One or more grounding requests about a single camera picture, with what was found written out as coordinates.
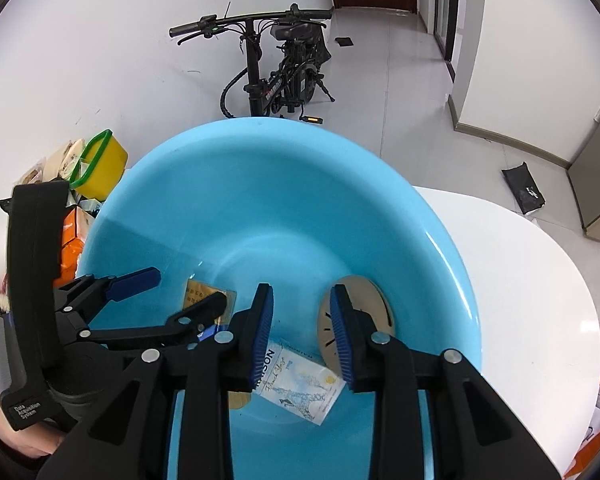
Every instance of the glass door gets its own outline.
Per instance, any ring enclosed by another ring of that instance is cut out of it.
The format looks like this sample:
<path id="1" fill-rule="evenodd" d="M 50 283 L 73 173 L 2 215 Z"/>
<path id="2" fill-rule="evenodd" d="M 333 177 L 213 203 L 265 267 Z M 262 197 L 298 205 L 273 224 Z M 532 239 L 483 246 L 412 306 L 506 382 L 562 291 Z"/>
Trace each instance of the glass door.
<path id="1" fill-rule="evenodd" d="M 462 47 L 462 35 L 464 34 L 464 17 L 466 14 L 466 0 L 458 0 L 458 22 L 456 24 L 456 42 L 454 43 L 454 53 L 451 57 L 451 66 L 458 70 L 458 60 L 460 58 L 460 48 Z"/>
<path id="2" fill-rule="evenodd" d="M 456 42 L 456 25 L 458 23 L 458 0 L 436 0 L 434 37 L 440 47 L 440 53 L 446 61 L 452 78 L 456 72 L 451 65 Z"/>

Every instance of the black mat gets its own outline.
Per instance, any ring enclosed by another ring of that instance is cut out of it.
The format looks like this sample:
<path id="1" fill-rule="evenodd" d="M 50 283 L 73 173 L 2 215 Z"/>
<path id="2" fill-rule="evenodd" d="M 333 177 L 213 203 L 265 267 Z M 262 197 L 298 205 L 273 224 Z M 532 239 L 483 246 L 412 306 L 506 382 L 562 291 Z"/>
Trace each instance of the black mat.
<path id="1" fill-rule="evenodd" d="M 353 46 L 351 38 L 336 38 L 336 43 L 340 46 Z"/>

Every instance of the handlebar grip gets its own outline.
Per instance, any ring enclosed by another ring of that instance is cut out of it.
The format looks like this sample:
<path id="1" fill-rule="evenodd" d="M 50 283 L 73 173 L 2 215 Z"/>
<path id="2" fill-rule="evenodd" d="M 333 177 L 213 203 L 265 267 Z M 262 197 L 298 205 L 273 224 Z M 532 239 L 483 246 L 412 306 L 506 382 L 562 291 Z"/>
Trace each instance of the handlebar grip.
<path id="1" fill-rule="evenodd" d="M 301 10 L 302 15 L 309 20 L 330 20 L 333 9 L 329 10 Z"/>
<path id="2" fill-rule="evenodd" d="M 198 30 L 200 30 L 200 22 L 186 23 L 185 25 L 170 28 L 169 37 L 175 38 L 176 36 L 197 32 Z"/>

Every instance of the brake lever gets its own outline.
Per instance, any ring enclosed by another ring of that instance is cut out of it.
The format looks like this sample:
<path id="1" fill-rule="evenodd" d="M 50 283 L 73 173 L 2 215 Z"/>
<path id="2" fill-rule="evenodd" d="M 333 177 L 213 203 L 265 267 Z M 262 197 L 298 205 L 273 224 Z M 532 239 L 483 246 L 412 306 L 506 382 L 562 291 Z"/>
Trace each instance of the brake lever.
<path id="1" fill-rule="evenodd" d="M 204 32 L 202 30 L 200 32 L 189 34 L 188 36 L 185 36 L 181 40 L 178 40 L 178 46 L 183 44 L 185 41 L 193 40 L 193 38 L 197 38 L 198 36 L 202 36 L 203 34 L 204 34 Z"/>

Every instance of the bicycle kickstand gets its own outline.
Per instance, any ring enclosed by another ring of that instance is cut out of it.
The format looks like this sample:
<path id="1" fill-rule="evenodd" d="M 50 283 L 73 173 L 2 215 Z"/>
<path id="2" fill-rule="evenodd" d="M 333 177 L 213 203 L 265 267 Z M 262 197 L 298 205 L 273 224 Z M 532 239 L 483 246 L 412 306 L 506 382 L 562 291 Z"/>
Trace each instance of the bicycle kickstand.
<path id="1" fill-rule="evenodd" d="M 324 85 L 324 83 L 322 82 L 322 79 L 318 79 L 315 82 L 319 87 L 320 90 L 322 90 L 325 94 L 327 94 L 327 97 L 329 99 L 331 99 L 331 102 L 334 103 L 336 102 L 336 99 L 334 99 L 333 97 L 331 97 L 331 94 L 329 93 L 329 91 L 327 90 L 327 87 Z"/>

